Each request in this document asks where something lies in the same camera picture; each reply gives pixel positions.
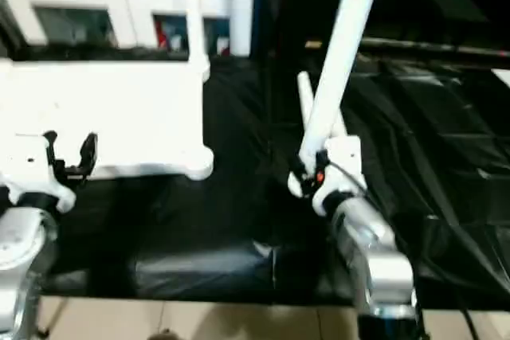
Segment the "floor tile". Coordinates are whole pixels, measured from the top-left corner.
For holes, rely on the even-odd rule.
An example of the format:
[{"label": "floor tile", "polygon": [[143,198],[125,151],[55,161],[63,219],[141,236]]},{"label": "floor tile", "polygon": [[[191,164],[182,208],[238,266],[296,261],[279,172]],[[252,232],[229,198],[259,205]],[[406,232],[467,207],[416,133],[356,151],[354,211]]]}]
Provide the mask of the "floor tile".
[{"label": "floor tile", "polygon": [[320,340],[314,308],[166,303],[161,329],[182,340]]},{"label": "floor tile", "polygon": [[[502,340],[496,328],[483,312],[470,312],[480,339]],[[425,325],[433,340],[471,340],[464,316],[459,311],[426,311]]]},{"label": "floor tile", "polygon": [[490,312],[486,315],[499,336],[504,340],[510,340],[510,314],[508,312]]},{"label": "floor tile", "polygon": [[[41,320],[51,322],[56,300],[44,299]],[[163,303],[70,299],[51,331],[50,340],[146,340],[157,332]]]},{"label": "floor tile", "polygon": [[356,313],[351,308],[319,307],[320,332],[323,340],[356,340]]}]

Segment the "black cloth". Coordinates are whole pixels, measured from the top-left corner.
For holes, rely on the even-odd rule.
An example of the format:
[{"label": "black cloth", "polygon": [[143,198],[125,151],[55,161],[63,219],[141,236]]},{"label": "black cloth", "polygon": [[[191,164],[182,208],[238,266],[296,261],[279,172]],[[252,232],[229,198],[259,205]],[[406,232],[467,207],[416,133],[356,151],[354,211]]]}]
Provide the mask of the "black cloth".
[{"label": "black cloth", "polygon": [[[89,182],[61,221],[46,293],[349,304],[325,222],[286,189],[303,133],[296,74],[239,59],[211,65],[212,175]],[[510,89],[487,71],[360,62],[351,76],[345,120],[361,137],[371,196],[414,254],[425,307],[456,308],[460,293],[471,308],[510,308],[509,104]]]}]

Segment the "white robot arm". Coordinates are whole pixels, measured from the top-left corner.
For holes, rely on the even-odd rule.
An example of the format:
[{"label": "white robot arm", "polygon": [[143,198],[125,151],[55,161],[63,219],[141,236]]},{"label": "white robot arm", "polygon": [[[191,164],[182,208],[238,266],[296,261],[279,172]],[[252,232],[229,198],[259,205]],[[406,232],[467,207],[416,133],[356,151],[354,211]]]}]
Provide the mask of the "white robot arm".
[{"label": "white robot arm", "polygon": [[0,340],[36,333],[41,280],[56,257],[59,214],[71,210],[73,189],[92,172],[97,137],[90,134],[79,166],[56,160],[57,135],[3,135],[0,181],[13,207],[0,213]]},{"label": "white robot arm", "polygon": [[411,263],[365,198],[361,143],[347,134],[339,112],[372,2],[340,0],[315,99],[308,74],[297,77],[304,137],[288,188],[311,198],[329,222],[351,274],[360,338],[426,338],[418,328]]}]

